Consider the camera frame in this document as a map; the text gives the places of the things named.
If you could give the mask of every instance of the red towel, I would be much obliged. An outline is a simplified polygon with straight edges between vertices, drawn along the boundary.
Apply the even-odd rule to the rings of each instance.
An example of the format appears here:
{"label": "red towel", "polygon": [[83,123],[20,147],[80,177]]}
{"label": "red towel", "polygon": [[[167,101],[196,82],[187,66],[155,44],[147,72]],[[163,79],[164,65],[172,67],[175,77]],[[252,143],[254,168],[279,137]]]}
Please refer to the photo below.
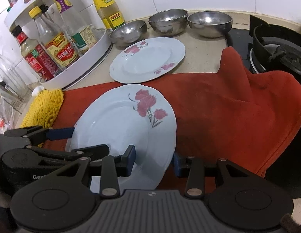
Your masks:
{"label": "red towel", "polygon": [[[282,71],[251,74],[232,47],[223,50],[217,74],[170,74],[143,84],[159,90],[173,107],[177,152],[210,163],[227,158],[262,177],[301,126],[301,85]],[[53,127],[73,126],[95,99],[120,85],[65,92]],[[65,141],[44,147],[63,150]],[[159,187],[183,190],[185,182],[169,169]]]}

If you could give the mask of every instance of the stainless steel bowl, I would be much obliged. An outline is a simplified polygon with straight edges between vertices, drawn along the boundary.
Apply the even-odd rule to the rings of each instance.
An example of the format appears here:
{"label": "stainless steel bowl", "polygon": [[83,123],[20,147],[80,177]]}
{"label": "stainless steel bowl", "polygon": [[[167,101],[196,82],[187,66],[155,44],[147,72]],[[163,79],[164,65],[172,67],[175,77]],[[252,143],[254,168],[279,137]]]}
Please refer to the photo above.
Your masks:
{"label": "stainless steel bowl", "polygon": [[147,24],[143,20],[136,20],[126,23],[110,35],[112,43],[118,47],[128,47],[142,40],[147,32]]}
{"label": "stainless steel bowl", "polygon": [[180,34],[187,27],[188,12],[181,9],[165,10],[152,15],[148,22],[155,32],[171,37]]}
{"label": "stainless steel bowl", "polygon": [[203,37],[217,38],[232,28],[232,17],[219,11],[200,11],[187,17],[189,27]]}

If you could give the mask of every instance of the glass bottle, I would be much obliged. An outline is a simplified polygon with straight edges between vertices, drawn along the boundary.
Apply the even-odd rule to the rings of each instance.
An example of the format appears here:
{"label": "glass bottle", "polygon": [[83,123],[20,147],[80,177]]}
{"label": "glass bottle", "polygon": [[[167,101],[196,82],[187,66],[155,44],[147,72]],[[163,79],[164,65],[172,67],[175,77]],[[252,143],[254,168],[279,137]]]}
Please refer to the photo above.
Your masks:
{"label": "glass bottle", "polygon": [[48,13],[49,7],[48,7],[47,5],[45,5],[45,4],[40,5],[39,8],[40,8],[40,10],[41,10],[41,13],[42,13],[45,17],[47,17],[50,21],[53,21],[52,18],[51,18],[51,16],[50,16],[50,14]]}
{"label": "glass bottle", "polygon": [[61,73],[41,44],[36,39],[28,38],[19,25],[11,33],[20,44],[22,57],[44,81],[51,80]]}
{"label": "glass bottle", "polygon": [[85,54],[92,46],[97,43],[92,29],[85,20],[75,10],[69,0],[53,0],[60,12],[68,35],[73,39],[78,50]]}
{"label": "glass bottle", "polygon": [[114,0],[93,0],[105,27],[111,32],[125,24],[125,20]]}
{"label": "glass bottle", "polygon": [[62,69],[68,68],[79,59],[77,50],[74,49],[61,28],[43,16],[38,6],[32,9],[29,15],[37,25],[40,42]]}

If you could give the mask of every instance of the white plate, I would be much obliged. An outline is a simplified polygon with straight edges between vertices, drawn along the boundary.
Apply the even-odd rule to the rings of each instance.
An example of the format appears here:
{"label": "white plate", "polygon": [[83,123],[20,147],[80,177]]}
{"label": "white plate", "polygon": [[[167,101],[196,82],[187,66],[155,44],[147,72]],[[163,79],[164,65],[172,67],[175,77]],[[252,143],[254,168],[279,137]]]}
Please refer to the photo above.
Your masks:
{"label": "white plate", "polygon": [[[138,84],[112,89],[95,100],[75,125],[69,151],[107,144],[110,155],[136,149],[130,177],[119,177],[120,190],[153,190],[169,166],[176,145],[176,118],[171,105],[156,89]],[[90,190],[98,193],[100,177]]]}
{"label": "white plate", "polygon": [[109,73],[120,83],[141,83],[166,74],[185,56],[185,46],[177,39],[155,37],[142,40],[122,51]]}

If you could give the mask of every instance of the yellow microfiber mat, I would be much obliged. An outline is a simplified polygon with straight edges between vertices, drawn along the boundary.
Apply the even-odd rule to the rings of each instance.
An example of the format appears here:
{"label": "yellow microfiber mat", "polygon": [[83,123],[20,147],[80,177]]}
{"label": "yellow microfiber mat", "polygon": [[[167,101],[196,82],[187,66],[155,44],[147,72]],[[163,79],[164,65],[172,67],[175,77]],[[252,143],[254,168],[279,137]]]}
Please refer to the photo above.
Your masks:
{"label": "yellow microfiber mat", "polygon": [[43,90],[32,102],[20,127],[41,125],[44,128],[51,128],[63,101],[64,94],[61,89]]}

